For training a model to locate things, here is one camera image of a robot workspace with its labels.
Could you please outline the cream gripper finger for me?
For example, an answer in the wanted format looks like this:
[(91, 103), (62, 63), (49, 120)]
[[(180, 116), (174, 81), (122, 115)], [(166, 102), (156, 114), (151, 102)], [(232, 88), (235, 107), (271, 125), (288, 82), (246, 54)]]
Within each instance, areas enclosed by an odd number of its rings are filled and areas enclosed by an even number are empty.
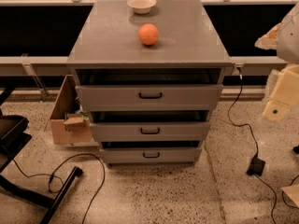
[(277, 82), (263, 110), (263, 117), (278, 121), (283, 119), (299, 102), (299, 65), (288, 64), (278, 73)]

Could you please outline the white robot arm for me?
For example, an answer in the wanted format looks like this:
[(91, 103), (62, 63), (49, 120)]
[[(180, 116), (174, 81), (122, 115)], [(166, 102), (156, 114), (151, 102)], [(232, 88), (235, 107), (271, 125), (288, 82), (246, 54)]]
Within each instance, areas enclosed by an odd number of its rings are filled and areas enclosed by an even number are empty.
[(299, 3), (256, 42), (259, 49), (275, 49), (277, 56), (287, 63), (278, 73), (277, 83), (263, 110), (263, 117), (277, 121), (283, 119), (299, 102)]

